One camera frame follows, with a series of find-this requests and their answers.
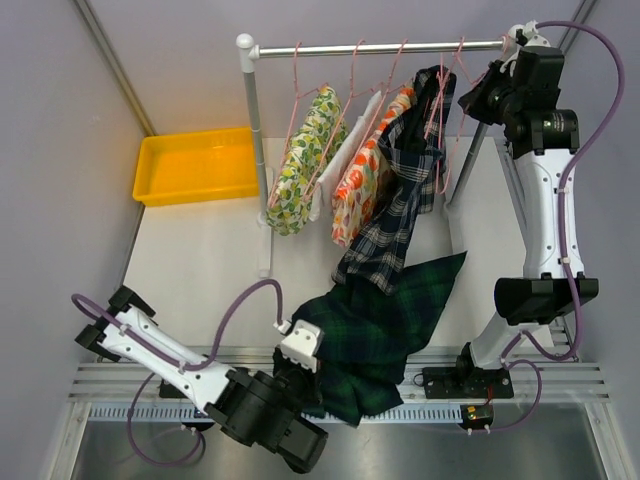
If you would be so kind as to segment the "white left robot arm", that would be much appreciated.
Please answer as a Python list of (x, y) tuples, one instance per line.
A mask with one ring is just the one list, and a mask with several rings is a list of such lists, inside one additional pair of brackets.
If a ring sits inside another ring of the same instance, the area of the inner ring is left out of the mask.
[(245, 290), (231, 305), (236, 310), (256, 290), (276, 293), (276, 329), (282, 336), (274, 350), (276, 370), (250, 373), (218, 360), (217, 353), (198, 354), (165, 334), (155, 310), (136, 292), (121, 286), (105, 308), (75, 293), (72, 303), (92, 319), (77, 336), (85, 349), (114, 362), (132, 360), (175, 387), (222, 433), (245, 445), (260, 445), (280, 455), (289, 468), (306, 474), (317, 464), (328, 434), (303, 416), (319, 402), (322, 329), (305, 320), (283, 317), (283, 293), (273, 279)]

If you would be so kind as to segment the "navy white plaid skirt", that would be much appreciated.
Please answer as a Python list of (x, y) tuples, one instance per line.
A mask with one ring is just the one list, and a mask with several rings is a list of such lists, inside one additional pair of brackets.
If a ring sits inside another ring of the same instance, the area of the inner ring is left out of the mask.
[(436, 187), (446, 171), (444, 132), (456, 86), (451, 73), (444, 100), (442, 147), (427, 131), (438, 90), (432, 66), (418, 71), (411, 86), (416, 100), (381, 134), (377, 144), (392, 171), (371, 219), (348, 246), (332, 278), (344, 284), (350, 276), (370, 281), (387, 295), (396, 289), (404, 269), (416, 219), (432, 210)]

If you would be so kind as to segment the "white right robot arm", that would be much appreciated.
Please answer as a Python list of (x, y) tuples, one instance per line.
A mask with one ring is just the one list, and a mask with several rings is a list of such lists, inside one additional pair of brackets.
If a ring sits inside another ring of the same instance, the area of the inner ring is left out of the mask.
[(496, 281), (494, 316), (456, 359), (449, 382), (466, 396), (505, 380), (506, 359), (516, 345), (599, 293), (577, 245), (571, 185), (579, 125), (574, 111), (556, 106), (563, 66), (559, 49), (525, 46), (509, 60), (490, 63), (458, 101), (478, 126), (449, 204), (460, 200), (487, 129), (503, 126), (525, 246), (522, 275)]

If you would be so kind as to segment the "dark green plaid skirt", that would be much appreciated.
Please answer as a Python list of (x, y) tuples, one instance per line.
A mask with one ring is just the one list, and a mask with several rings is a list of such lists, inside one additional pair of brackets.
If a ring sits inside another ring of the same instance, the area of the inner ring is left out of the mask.
[[(316, 357), (320, 362), (390, 365), (425, 348), (443, 314), (465, 253), (441, 257), (405, 268), (391, 295), (359, 277), (336, 284), (326, 294), (297, 308), (292, 319), (305, 320), (324, 332)], [(402, 403), (390, 400), (380, 406), (360, 400), (330, 402), (324, 412), (352, 426), (365, 416), (376, 416)]]

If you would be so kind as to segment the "orange floral skirt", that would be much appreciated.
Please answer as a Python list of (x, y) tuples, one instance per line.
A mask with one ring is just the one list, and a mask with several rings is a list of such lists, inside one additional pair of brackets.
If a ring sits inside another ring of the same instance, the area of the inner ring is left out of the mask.
[(377, 142), (389, 123), (404, 113), (415, 100), (414, 89), (404, 86), (384, 110), (384, 115), (375, 120), (375, 129), (364, 141), (356, 142), (358, 150), (347, 165), (331, 199), (332, 240), (337, 245), (348, 247), (371, 219), (375, 204), (392, 177), (392, 171)]

